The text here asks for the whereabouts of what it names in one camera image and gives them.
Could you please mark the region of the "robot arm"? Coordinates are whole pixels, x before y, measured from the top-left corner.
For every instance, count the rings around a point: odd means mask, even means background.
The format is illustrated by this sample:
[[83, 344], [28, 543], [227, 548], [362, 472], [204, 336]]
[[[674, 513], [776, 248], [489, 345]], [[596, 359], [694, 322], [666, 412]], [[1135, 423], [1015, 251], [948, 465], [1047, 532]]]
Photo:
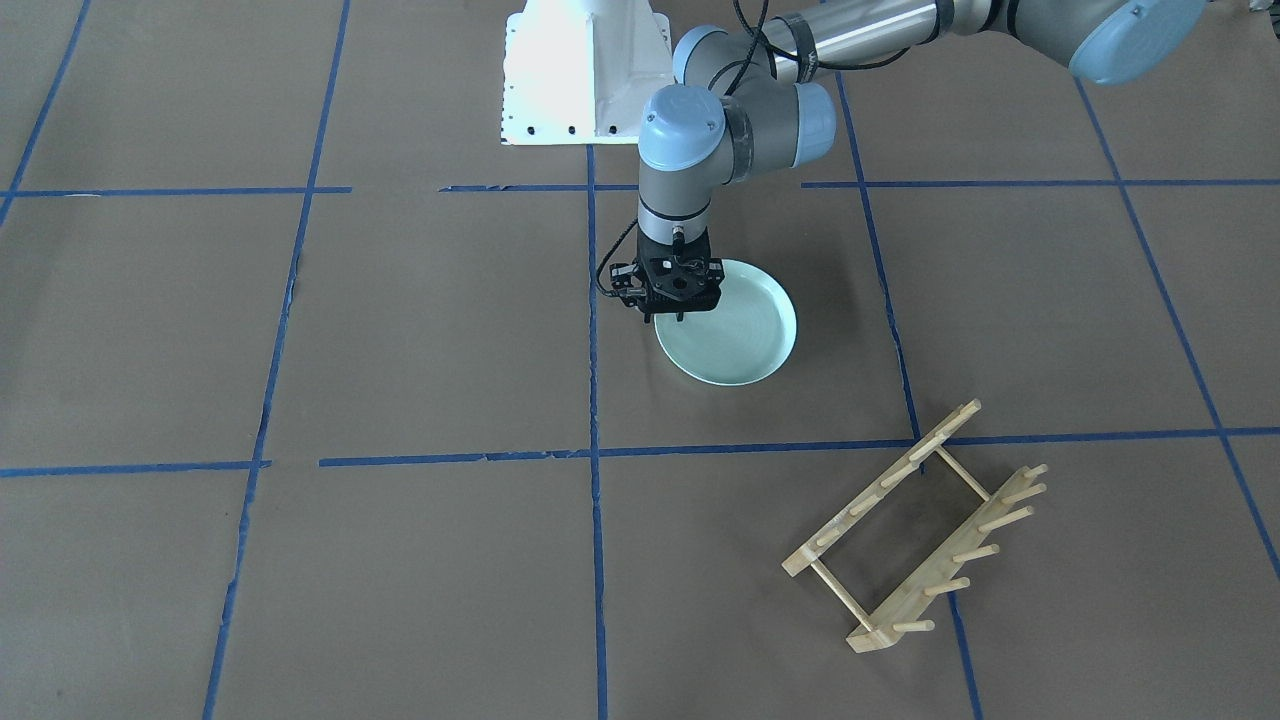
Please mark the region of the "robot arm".
[[710, 247], [714, 191], [823, 158], [838, 111], [818, 79], [886, 67], [947, 35], [1007, 35], [1096, 85], [1130, 82], [1194, 28], [1202, 1], [829, 1], [763, 10], [740, 31], [690, 29], [675, 82], [640, 117], [636, 238], [596, 287], [645, 318], [708, 313], [724, 264]]

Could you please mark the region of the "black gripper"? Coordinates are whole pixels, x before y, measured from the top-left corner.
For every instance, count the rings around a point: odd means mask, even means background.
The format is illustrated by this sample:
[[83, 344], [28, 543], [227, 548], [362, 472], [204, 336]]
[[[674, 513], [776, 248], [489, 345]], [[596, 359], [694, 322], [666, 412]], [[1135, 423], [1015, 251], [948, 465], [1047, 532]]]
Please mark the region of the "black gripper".
[[708, 313], [721, 300], [724, 264], [712, 255], [708, 231], [671, 245], [640, 234], [637, 260], [643, 286], [637, 309], [645, 324], [657, 314], [677, 314], [676, 322], [684, 322], [686, 313]]

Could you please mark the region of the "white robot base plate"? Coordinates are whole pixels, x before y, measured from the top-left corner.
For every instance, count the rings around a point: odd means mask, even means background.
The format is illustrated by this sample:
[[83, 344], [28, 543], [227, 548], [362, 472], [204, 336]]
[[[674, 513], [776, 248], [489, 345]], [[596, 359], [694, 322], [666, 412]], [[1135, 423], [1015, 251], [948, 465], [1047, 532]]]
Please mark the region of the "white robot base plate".
[[500, 141], [635, 145], [672, 85], [672, 32], [648, 1], [527, 1], [504, 31]]

